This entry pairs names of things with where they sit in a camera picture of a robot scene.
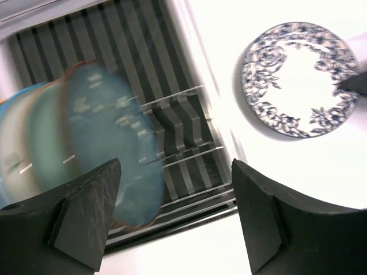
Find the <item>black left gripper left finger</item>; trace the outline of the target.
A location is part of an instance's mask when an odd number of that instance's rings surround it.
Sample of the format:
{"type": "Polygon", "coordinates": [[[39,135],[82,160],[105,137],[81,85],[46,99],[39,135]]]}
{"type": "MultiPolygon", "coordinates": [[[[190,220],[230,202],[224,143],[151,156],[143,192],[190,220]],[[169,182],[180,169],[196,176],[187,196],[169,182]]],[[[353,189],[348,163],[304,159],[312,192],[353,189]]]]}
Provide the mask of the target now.
{"type": "Polygon", "coordinates": [[[1,209],[2,272],[98,272],[118,194],[112,159],[1,209]]]}

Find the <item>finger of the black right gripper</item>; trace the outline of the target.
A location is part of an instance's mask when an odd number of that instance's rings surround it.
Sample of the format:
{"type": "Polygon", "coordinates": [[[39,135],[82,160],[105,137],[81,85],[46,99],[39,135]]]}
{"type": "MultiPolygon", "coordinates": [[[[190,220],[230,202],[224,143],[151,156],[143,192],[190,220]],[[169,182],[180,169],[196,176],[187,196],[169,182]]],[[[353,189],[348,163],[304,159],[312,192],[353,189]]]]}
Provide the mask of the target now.
{"type": "Polygon", "coordinates": [[[339,88],[367,96],[367,72],[351,76],[350,78],[341,81],[339,88]]]}

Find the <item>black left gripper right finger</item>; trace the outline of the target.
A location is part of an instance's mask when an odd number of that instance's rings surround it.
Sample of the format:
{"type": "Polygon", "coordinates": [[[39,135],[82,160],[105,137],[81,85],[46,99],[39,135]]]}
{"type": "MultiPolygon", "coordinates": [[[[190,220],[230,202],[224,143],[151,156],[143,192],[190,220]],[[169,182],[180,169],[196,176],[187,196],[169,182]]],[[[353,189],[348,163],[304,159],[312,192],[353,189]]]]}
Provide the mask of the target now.
{"type": "Polygon", "coordinates": [[[232,163],[252,274],[365,274],[366,210],[304,195],[232,163]]]}

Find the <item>white watermelon plate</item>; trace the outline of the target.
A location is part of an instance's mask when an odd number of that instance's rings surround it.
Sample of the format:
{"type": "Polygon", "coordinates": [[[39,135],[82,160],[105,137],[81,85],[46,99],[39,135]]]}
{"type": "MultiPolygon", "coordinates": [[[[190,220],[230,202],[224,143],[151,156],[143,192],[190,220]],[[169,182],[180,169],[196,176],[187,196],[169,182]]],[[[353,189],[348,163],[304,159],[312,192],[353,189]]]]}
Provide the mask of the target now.
{"type": "Polygon", "coordinates": [[[29,173],[26,158],[25,116],[33,89],[18,96],[1,117],[1,207],[28,199],[38,188],[29,173]]]}

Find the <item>mint green flower plate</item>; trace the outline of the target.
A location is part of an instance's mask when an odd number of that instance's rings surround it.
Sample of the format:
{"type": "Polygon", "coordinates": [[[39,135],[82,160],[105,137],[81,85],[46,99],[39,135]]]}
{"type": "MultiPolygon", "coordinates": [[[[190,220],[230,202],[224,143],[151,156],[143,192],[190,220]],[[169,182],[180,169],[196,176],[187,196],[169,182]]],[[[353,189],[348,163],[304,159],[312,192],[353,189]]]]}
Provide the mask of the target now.
{"type": "Polygon", "coordinates": [[[26,137],[28,157],[32,166],[29,174],[35,181],[37,191],[43,193],[74,178],[68,166],[68,157],[63,149],[58,117],[58,92],[60,80],[37,89],[27,111],[26,137]]]}

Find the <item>dark teal blossom plate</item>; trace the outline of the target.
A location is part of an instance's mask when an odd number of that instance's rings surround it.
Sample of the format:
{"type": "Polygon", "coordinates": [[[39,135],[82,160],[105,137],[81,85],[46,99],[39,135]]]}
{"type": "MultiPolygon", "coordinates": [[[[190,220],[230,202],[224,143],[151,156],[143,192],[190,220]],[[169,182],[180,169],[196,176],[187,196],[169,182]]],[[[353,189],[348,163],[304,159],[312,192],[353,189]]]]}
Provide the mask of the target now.
{"type": "Polygon", "coordinates": [[[97,63],[82,62],[67,70],[62,96],[63,130],[79,169],[120,161],[114,220],[152,223],[163,202],[163,168],[153,126],[131,87],[97,63]]]}

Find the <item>blue polka dot plate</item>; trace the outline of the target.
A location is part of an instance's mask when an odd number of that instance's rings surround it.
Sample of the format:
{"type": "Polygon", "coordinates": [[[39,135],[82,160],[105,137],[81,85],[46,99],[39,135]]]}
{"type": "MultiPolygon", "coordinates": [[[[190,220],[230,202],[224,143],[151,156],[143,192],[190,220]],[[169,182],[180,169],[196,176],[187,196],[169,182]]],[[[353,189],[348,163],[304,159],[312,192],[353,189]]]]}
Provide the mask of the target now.
{"type": "Polygon", "coordinates": [[[31,85],[29,87],[26,87],[22,90],[20,90],[19,92],[17,92],[16,94],[14,94],[13,96],[9,97],[7,100],[5,100],[2,104],[1,104],[1,117],[3,116],[3,114],[6,112],[6,108],[12,103],[12,101],[14,101],[18,96],[22,95],[23,93],[26,93],[28,91],[31,91],[33,89],[38,89],[40,87],[45,86],[46,84],[48,84],[48,82],[41,82],[41,83],[37,83],[34,85],[31,85]]]}

